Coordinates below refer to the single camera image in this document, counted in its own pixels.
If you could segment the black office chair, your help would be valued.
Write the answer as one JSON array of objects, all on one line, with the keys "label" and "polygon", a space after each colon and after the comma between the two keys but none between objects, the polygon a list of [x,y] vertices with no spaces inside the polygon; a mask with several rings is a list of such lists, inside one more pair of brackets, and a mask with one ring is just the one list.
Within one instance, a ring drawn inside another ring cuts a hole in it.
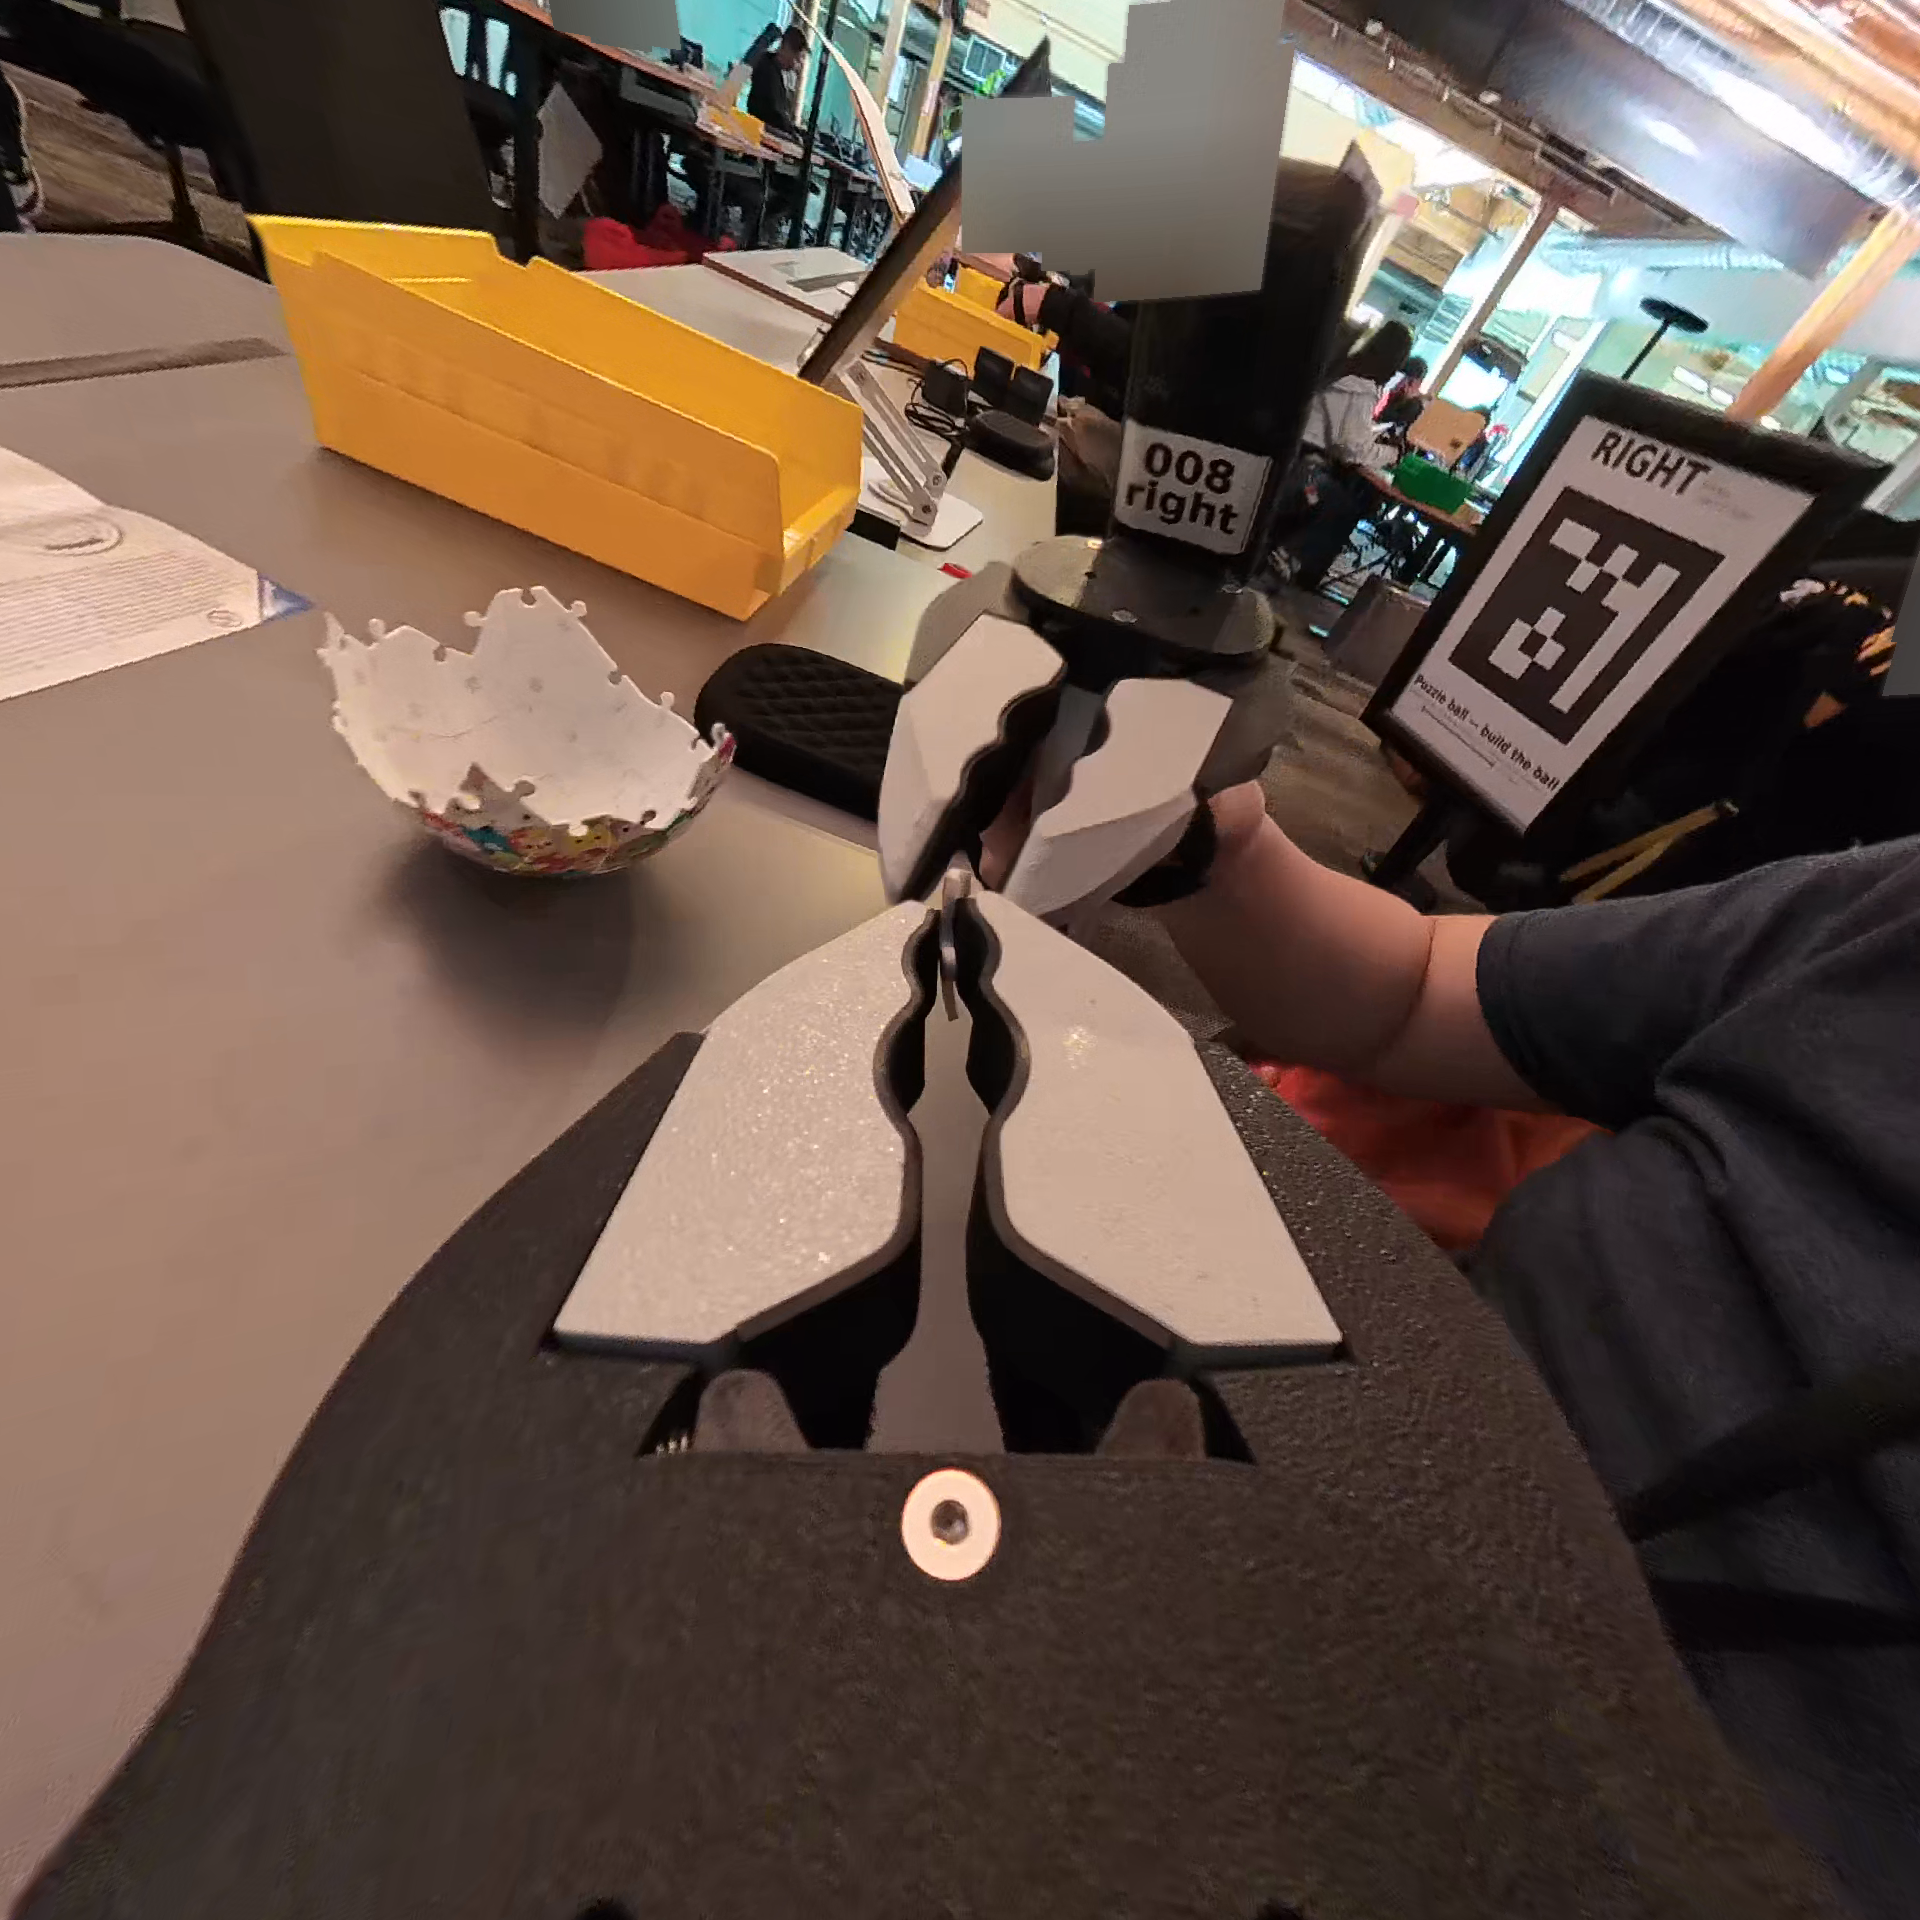
[{"label": "black office chair", "polygon": [[437,3],[180,3],[260,216],[469,228],[501,242],[483,144]]}]

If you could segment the black jacket with orange lining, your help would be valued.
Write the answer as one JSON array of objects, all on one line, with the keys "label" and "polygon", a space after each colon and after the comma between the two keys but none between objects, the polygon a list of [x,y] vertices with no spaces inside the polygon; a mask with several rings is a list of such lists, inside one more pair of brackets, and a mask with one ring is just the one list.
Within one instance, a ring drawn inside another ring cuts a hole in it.
[{"label": "black jacket with orange lining", "polygon": [[1248,1068],[1461,1261],[1527,1175],[1603,1135],[1576,1115],[1402,1097],[1257,1055]]}]

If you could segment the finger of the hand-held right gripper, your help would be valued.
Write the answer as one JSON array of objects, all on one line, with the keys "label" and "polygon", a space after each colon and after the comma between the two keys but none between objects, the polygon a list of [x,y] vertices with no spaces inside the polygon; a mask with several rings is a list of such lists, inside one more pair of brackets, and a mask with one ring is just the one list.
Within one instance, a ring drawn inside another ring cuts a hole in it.
[{"label": "finger of the hand-held right gripper", "polygon": [[1144,878],[1189,830],[1230,708],[1189,679],[1119,679],[1105,701],[1072,689],[995,887],[1031,916],[1079,920]]},{"label": "finger of the hand-held right gripper", "polygon": [[924,899],[951,854],[991,819],[994,755],[1015,743],[1019,714],[1054,701],[1065,656],[1031,627],[981,615],[924,679],[904,689],[879,783],[879,870],[889,902]]}]

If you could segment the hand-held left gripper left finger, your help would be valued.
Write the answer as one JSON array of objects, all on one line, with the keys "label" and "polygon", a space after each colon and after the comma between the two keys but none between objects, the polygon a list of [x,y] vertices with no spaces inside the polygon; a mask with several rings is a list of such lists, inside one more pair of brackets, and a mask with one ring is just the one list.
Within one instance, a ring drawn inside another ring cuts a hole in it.
[{"label": "hand-held left gripper left finger", "polygon": [[917,1324],[933,907],[896,905],[738,997],[551,1322],[581,1356],[769,1371],[872,1409]]}]

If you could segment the person's dark blue shirt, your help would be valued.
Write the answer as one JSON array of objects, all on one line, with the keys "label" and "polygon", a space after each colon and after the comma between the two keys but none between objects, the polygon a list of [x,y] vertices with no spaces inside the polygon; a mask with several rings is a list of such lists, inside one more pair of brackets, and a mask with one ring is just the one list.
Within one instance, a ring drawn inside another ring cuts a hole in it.
[{"label": "person's dark blue shirt", "polygon": [[1552,1388],[1695,1687],[1859,1916],[1917,1916],[1917,1173],[1647,1118],[1496,1215]]}]

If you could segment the black electronic device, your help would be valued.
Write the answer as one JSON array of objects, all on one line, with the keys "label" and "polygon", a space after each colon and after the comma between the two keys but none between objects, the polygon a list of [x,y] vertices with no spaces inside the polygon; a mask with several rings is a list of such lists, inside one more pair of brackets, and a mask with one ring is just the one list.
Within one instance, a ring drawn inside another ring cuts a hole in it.
[{"label": "black electronic device", "polygon": [[1000,348],[928,361],[917,384],[917,416],[951,448],[1034,478],[1054,475],[1053,402],[1054,384]]}]

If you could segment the dark tablet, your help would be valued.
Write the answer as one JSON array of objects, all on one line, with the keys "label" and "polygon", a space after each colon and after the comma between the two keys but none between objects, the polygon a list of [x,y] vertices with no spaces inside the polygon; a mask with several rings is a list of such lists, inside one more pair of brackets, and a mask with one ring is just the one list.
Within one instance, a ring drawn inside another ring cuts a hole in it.
[{"label": "dark tablet", "polygon": [[957,244],[962,221],[962,160],[951,157],[933,187],[898,224],[889,248],[852,290],[846,311],[830,320],[796,370],[814,387],[830,387],[852,371],[879,342],[882,325],[898,313],[904,292],[924,284],[928,269]]}]

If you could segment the person's right hand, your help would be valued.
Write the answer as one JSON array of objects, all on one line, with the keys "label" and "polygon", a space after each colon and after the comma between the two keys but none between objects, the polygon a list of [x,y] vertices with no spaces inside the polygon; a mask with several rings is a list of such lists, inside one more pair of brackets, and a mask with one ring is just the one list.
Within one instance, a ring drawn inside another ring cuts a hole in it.
[{"label": "person's right hand", "polygon": [[1313,862],[1259,783],[1207,804],[1212,864],[1155,915],[1184,965],[1259,1055],[1369,1073],[1427,990],[1433,923],[1402,899]]}]

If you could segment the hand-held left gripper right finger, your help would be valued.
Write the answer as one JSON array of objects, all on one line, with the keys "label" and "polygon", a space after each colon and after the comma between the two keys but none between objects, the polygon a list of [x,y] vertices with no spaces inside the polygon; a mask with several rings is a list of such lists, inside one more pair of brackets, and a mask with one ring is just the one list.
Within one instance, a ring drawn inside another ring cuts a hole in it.
[{"label": "hand-held left gripper right finger", "polygon": [[1110,1420],[1141,1381],[1313,1368],[1347,1336],[1189,1027],[995,893],[960,905],[985,1110],[968,1302],[1002,1420]]}]

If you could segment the half built puzzle ball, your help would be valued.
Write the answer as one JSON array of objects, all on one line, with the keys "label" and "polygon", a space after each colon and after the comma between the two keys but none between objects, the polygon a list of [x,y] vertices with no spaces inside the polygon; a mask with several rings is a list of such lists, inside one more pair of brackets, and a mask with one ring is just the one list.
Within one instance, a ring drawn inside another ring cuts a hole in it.
[{"label": "half built puzzle ball", "polygon": [[469,644],[322,618],[332,732],[448,851],[508,878],[597,878],[666,850],[731,769],[734,736],[647,695],[584,605],[504,587]]}]

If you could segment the black floor lamp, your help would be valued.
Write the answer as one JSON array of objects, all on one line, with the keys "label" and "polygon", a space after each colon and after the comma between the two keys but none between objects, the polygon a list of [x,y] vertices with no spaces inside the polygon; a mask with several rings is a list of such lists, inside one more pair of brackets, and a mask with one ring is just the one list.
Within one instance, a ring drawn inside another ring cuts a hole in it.
[{"label": "black floor lamp", "polygon": [[1633,361],[1621,371],[1625,384],[1644,371],[1647,360],[1665,342],[1668,334],[1677,334],[1684,339],[1697,339],[1702,334],[1709,334],[1709,320],[1702,313],[1665,296],[1644,296],[1639,313],[1653,328],[1633,355]]}]

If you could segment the yellow plastic bin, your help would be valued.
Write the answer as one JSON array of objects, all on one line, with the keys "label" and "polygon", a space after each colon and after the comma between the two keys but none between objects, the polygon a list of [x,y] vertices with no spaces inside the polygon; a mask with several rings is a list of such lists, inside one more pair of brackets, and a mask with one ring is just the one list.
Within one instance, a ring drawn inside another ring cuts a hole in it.
[{"label": "yellow plastic bin", "polygon": [[1039,371],[1059,346],[1054,334],[1034,334],[1007,320],[995,307],[1007,284],[957,265],[953,288],[916,284],[893,316],[893,342],[924,361],[972,365],[984,348]]},{"label": "yellow plastic bin", "polygon": [[793,587],[862,411],[474,228],[251,216],[320,448],[708,609]]}]

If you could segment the white instruction leaflet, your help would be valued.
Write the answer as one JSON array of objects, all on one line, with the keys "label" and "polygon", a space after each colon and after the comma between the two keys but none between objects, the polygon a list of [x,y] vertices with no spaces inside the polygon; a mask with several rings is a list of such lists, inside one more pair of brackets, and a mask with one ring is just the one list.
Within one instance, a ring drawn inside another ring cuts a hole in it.
[{"label": "white instruction leaflet", "polygon": [[2,701],[307,608],[215,544],[2,449]]}]

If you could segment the white folding tablet stand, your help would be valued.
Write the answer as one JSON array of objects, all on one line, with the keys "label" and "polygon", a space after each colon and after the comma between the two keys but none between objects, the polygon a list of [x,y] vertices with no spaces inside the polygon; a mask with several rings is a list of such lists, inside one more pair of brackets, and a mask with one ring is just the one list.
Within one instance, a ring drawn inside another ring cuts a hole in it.
[{"label": "white folding tablet stand", "polygon": [[957,438],[916,424],[870,361],[832,371],[826,390],[862,411],[858,508],[870,520],[924,552],[951,552],[984,525],[984,511],[951,494],[962,452]]}]

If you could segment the red cloth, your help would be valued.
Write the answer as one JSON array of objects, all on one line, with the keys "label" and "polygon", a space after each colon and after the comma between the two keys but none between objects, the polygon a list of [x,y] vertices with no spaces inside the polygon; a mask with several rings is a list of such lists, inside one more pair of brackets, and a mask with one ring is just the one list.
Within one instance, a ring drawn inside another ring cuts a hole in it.
[{"label": "red cloth", "polygon": [[708,235],[670,203],[639,228],[612,216],[590,216],[581,224],[581,269],[588,275],[684,268],[700,265],[711,251],[738,251],[738,242]]}]

